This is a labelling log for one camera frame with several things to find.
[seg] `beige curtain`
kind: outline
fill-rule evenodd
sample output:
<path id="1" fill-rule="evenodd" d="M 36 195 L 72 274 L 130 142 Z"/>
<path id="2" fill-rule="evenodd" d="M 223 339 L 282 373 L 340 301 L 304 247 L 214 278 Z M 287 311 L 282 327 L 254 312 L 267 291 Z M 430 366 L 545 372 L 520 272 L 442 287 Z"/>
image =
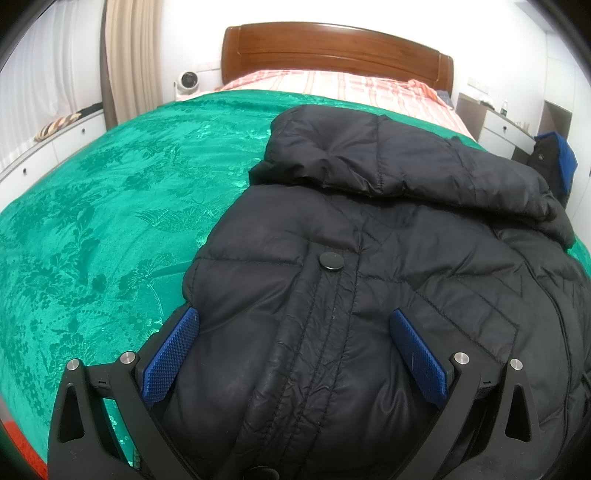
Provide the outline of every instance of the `beige curtain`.
<path id="1" fill-rule="evenodd" d="M 117 123 L 162 104 L 160 0 L 107 0 L 105 49 Z"/>

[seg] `drawer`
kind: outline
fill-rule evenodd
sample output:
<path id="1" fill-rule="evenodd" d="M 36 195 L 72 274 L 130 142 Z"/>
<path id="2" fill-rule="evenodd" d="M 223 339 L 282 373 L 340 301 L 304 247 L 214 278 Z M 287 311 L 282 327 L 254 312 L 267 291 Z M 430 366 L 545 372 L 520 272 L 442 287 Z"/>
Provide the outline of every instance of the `drawer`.
<path id="1" fill-rule="evenodd" d="M 76 124 L 53 140 L 57 160 L 60 163 L 67 160 L 105 132 L 105 116 L 102 113 Z"/>
<path id="2" fill-rule="evenodd" d="M 534 151 L 535 141 L 533 138 L 509 123 L 504 117 L 490 110 L 486 112 L 483 127 L 516 145 L 527 154 Z"/>
<path id="3" fill-rule="evenodd" d="M 478 143 L 490 153 L 509 159 L 513 156 L 513 152 L 515 151 L 514 144 L 486 128 L 481 130 L 480 137 L 478 137 Z"/>
<path id="4" fill-rule="evenodd" d="M 0 180 L 0 211 L 58 166 L 51 143 L 44 145 Z"/>

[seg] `green satin quilt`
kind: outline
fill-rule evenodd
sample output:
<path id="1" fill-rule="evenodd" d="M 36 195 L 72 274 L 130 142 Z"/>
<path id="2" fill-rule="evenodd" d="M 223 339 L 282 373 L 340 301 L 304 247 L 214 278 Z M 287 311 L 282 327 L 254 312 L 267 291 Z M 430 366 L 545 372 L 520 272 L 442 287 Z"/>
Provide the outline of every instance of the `green satin quilt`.
<path id="1" fill-rule="evenodd" d="M 0 392 L 43 458 L 65 363 L 112 362 L 137 351 L 182 304 L 183 273 L 247 187 L 271 120 L 304 103 L 385 114 L 457 136 L 323 97 L 212 93 L 107 132 L 0 214 Z M 110 413 L 129 454 L 116 410 Z"/>

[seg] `metal screw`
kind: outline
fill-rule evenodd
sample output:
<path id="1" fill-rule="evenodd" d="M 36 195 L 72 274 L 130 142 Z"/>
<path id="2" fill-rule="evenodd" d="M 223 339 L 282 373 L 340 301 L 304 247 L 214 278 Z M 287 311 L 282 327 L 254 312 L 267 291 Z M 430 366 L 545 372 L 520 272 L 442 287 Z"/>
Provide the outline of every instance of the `metal screw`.
<path id="1" fill-rule="evenodd" d="M 134 360 L 135 360 L 135 353 L 133 353 L 133 352 L 122 353 L 121 356 L 119 357 L 119 361 L 125 365 L 129 365 Z"/>
<path id="2" fill-rule="evenodd" d="M 470 361 L 470 357 L 464 352 L 456 353 L 453 359 L 460 365 L 466 365 Z"/>
<path id="3" fill-rule="evenodd" d="M 76 370 L 76 368 L 78 368 L 79 366 L 80 366 L 80 360 L 78 360 L 77 358 L 73 358 L 72 360 L 70 360 L 66 364 L 66 368 L 68 370 Z"/>
<path id="4" fill-rule="evenodd" d="M 523 368 L 523 364 L 521 363 L 521 361 L 517 360 L 516 358 L 512 358 L 511 361 L 509 362 L 509 364 L 515 370 L 521 370 Z"/>

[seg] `black down jacket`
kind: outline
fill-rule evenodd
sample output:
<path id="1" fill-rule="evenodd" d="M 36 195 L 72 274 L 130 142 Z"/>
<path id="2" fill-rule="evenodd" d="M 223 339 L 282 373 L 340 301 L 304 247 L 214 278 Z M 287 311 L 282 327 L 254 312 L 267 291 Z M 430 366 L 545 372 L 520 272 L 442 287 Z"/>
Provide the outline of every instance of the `black down jacket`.
<path id="1" fill-rule="evenodd" d="M 163 417 L 182 454 L 217 480 L 388 478 L 436 413 L 389 335 L 405 307 L 471 359 L 522 360 L 548 467 L 582 421 L 591 298 L 546 182 L 386 116 L 305 105 L 271 129 L 184 278 L 201 331 Z"/>

